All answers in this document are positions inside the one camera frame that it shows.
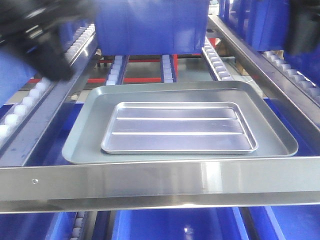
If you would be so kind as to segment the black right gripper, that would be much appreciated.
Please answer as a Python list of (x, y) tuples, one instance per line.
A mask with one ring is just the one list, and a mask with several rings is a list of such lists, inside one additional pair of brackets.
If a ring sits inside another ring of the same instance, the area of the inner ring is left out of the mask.
[(320, 1), (290, 0), (284, 49), (290, 55), (313, 52), (320, 44)]

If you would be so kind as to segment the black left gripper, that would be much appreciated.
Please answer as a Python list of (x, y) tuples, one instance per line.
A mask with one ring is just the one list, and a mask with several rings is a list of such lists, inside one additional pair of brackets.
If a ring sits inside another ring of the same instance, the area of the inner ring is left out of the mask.
[(93, 19), (93, 0), (2, 0), (0, 43), (5, 50), (51, 81), (74, 75), (60, 42), (61, 24)]

